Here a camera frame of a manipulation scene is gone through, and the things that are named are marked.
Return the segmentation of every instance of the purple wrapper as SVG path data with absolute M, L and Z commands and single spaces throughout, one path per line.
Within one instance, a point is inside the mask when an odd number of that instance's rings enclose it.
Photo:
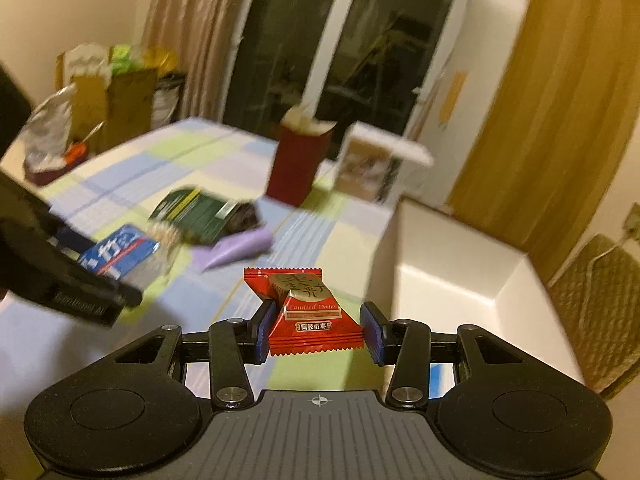
M 271 249 L 273 235 L 266 227 L 221 238 L 213 247 L 196 246 L 191 249 L 193 267 L 200 272 L 226 265 Z

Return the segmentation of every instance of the dark green snack bag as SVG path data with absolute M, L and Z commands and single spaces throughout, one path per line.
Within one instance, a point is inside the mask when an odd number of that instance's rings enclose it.
M 194 245 L 213 245 L 223 236 L 260 225 L 253 203 L 238 202 L 204 193 L 197 187 L 183 187 L 169 193 L 149 217 L 169 222 Z

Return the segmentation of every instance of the wall outlet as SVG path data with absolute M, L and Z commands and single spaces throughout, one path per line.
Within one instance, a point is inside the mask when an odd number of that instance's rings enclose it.
M 624 230 L 636 242 L 640 242 L 640 204 L 638 202 L 634 202 L 631 206 L 631 211 L 626 216 Z

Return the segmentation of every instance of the white open box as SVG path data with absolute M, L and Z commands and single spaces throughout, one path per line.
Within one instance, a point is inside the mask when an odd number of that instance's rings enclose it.
M 393 247 L 381 249 L 384 260 L 395 262 L 391 319 L 419 320 L 446 333 L 476 324 L 582 382 L 526 254 L 409 200 L 399 203 L 390 230 L 386 244 Z M 453 386 L 450 367 L 442 375 L 440 394 Z

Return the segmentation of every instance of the curtain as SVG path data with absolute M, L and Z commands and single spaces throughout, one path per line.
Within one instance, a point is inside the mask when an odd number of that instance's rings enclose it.
M 454 216 L 529 253 L 548 282 L 609 187 L 639 102 L 640 0 L 531 0 Z
M 175 50 L 186 72 L 180 116 L 213 119 L 241 0 L 153 0 L 142 43 Z

